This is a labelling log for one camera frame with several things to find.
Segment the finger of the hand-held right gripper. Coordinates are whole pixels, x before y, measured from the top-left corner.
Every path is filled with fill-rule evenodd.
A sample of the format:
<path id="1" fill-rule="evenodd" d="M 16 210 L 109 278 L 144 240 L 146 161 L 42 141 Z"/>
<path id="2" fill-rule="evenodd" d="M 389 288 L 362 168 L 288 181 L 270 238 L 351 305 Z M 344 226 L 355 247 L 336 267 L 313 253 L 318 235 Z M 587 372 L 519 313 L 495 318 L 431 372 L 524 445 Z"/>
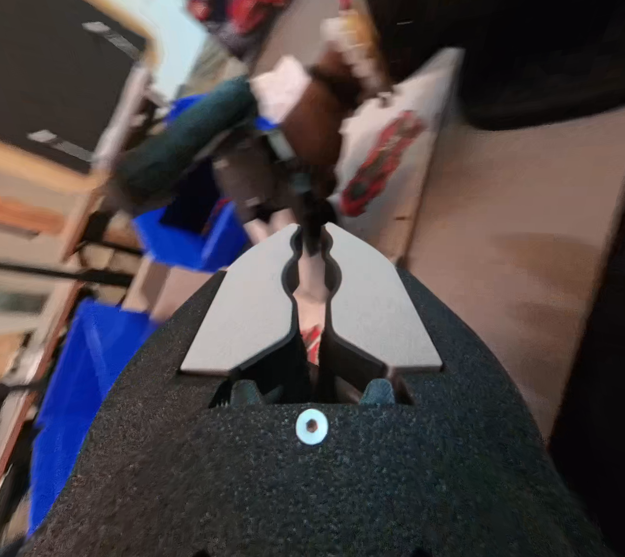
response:
<path id="1" fill-rule="evenodd" d="M 296 223 L 285 179 L 264 146 L 231 146 L 213 155 L 217 185 L 252 245 Z"/>

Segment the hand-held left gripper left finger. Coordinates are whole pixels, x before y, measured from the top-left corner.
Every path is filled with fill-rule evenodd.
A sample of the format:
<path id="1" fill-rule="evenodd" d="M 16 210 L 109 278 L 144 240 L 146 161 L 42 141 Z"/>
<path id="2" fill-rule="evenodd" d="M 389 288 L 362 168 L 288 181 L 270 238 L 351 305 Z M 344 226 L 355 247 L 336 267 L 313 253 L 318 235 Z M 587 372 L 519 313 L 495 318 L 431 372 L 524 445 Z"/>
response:
<path id="1" fill-rule="evenodd" d="M 289 272 L 298 284 L 300 228 L 288 224 L 254 245 L 226 271 L 181 363 L 185 374 L 228 376 L 290 342 L 298 307 Z"/>

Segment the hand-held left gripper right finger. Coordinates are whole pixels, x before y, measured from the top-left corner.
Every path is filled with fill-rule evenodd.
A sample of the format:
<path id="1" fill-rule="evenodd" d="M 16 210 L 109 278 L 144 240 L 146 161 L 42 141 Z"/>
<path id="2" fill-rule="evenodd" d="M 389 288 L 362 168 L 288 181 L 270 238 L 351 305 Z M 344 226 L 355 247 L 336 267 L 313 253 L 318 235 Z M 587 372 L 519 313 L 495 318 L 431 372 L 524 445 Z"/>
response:
<path id="1" fill-rule="evenodd" d="M 385 255 L 338 225 L 324 227 L 325 330 L 340 376 L 439 372 L 442 359 L 399 272 Z"/>

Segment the blue plastic storage bin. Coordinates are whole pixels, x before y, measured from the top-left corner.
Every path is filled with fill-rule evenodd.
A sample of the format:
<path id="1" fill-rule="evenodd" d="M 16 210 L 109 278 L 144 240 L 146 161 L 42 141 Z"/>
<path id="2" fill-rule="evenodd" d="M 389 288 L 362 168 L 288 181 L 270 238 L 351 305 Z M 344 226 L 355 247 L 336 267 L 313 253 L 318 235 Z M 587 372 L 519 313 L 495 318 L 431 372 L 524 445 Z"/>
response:
<path id="1" fill-rule="evenodd" d="M 215 182 L 209 157 L 193 163 L 171 201 L 133 218 L 132 225 L 154 261 L 189 271 L 219 271 L 249 245 L 234 204 Z"/>
<path id="2" fill-rule="evenodd" d="M 63 490 L 115 380 L 155 328 L 144 312 L 91 299 L 78 306 L 35 422 L 29 536 Z"/>

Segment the white instruction booklet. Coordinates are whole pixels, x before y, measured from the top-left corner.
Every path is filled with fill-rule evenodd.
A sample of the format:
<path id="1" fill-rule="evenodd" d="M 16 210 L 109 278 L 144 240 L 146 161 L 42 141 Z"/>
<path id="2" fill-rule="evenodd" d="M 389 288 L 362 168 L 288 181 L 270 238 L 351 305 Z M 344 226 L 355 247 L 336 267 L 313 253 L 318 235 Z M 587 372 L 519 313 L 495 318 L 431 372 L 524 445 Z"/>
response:
<path id="1" fill-rule="evenodd" d="M 465 53 L 446 48 L 368 100 L 342 128 L 331 197 L 340 225 L 404 265 L 436 143 L 449 121 Z"/>

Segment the person's right forearm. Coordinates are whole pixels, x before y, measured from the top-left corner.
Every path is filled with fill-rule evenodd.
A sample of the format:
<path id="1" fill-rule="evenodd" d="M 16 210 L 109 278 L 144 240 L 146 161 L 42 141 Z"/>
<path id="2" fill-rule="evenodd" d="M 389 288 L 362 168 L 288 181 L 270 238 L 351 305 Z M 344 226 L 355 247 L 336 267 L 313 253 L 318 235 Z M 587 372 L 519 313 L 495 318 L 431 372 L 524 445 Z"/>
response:
<path id="1" fill-rule="evenodd" d="M 624 105 L 624 0 L 366 0 L 394 83 L 464 51 L 465 118 L 490 131 Z"/>

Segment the person's right hand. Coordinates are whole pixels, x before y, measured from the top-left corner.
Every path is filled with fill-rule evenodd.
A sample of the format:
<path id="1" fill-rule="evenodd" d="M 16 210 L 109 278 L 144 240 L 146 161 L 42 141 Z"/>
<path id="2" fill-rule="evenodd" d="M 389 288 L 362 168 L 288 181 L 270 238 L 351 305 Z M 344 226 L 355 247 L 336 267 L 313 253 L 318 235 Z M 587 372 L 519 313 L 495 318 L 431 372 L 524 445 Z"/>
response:
<path id="1" fill-rule="evenodd" d="M 280 126 L 296 157 L 309 170 L 314 189 L 326 198 L 337 185 L 342 125 L 375 93 L 353 74 L 332 45 L 326 45 L 306 71 L 308 83 Z"/>

